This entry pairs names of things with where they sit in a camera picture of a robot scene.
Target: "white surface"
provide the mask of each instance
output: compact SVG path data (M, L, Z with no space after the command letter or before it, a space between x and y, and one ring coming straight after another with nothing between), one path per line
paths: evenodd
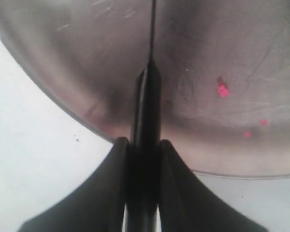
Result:
M0 43L0 232L73 191L110 148L48 99ZM290 179L200 178L271 232L290 232Z

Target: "red particle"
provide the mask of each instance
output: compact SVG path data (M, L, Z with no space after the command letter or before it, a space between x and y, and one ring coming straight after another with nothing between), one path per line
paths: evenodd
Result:
M251 132L245 131L243 134L244 138L250 138L252 136Z
M260 121L261 126L267 126L269 124L269 120L263 119Z
M225 98L229 95L229 90L224 84L218 85L218 93L222 98Z

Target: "white background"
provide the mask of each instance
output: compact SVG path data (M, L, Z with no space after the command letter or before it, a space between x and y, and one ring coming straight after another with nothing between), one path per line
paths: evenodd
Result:
M45 96L0 42L0 232L68 195L110 148ZM199 178L271 232L290 232L290 179Z

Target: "pink speck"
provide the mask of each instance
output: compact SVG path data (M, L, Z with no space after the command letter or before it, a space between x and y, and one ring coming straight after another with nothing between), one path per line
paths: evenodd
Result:
M252 136L251 132L245 131L243 134L244 138L250 138Z
M229 90L224 84L218 86L218 93L222 98L225 98L229 95Z
M263 119L260 121L261 126L267 126L269 124L269 120Z

